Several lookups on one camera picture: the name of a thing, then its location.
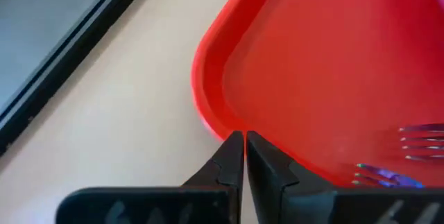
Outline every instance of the red plastic tray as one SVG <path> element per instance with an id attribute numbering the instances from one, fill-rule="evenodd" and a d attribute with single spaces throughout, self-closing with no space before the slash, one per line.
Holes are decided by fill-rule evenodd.
<path id="1" fill-rule="evenodd" d="M 224 139 L 256 130 L 337 185 L 356 163 L 443 186 L 398 128 L 444 122 L 437 0 L 229 0 L 198 48 L 196 106 Z"/>

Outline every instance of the white table surface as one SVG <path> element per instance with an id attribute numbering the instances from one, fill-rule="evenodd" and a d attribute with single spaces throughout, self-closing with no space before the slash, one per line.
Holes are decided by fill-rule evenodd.
<path id="1" fill-rule="evenodd" d="M 227 0 L 134 0 L 0 159 L 0 223 L 53 223 L 70 192 L 175 186 L 220 143 L 190 86 L 200 39 Z M 248 183 L 243 224 L 257 223 Z"/>

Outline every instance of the fork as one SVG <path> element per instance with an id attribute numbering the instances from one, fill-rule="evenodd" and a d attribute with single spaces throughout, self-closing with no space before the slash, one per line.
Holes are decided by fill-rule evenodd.
<path id="1" fill-rule="evenodd" d="M 380 185 L 383 187 L 413 187 L 424 188 L 424 186 L 406 175 L 390 171 L 388 169 L 381 169 L 376 166 L 367 164 L 356 164 L 364 173 L 355 173 L 355 179 L 352 181 L 355 185 Z"/>
<path id="2" fill-rule="evenodd" d="M 409 151 L 408 160 L 426 161 L 444 158 L 444 123 L 431 123 L 400 128 L 402 149 Z M 424 142 L 425 145 L 409 145 L 411 142 Z M 430 150 L 428 155 L 416 155 L 419 150 Z"/>

